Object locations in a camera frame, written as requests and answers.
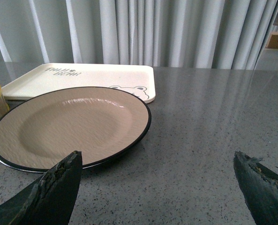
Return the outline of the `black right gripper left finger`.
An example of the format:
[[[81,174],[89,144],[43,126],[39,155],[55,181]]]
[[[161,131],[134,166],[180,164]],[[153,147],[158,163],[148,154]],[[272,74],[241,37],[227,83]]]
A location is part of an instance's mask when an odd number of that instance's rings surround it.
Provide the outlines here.
[[[67,225],[81,174],[82,154],[74,151],[0,205],[0,225]]]

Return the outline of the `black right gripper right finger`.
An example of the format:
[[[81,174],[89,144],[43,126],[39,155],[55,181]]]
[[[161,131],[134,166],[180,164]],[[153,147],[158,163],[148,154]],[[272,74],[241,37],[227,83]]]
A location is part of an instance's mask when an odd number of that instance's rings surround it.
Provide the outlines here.
[[[237,151],[233,168],[255,223],[278,225],[278,174],[260,164],[260,161]]]

